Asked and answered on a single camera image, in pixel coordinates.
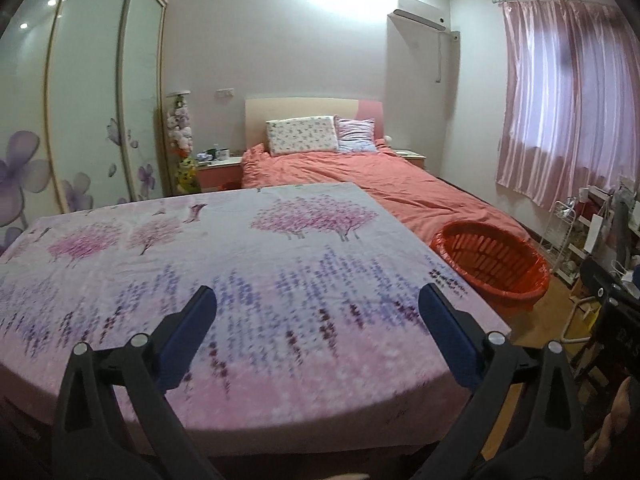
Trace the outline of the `person's right hand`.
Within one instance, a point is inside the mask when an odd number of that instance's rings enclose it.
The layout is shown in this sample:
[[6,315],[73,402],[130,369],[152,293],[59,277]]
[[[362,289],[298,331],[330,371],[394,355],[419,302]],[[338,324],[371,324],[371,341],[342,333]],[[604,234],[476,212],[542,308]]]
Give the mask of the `person's right hand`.
[[585,457],[586,479],[639,478],[639,382],[627,377]]

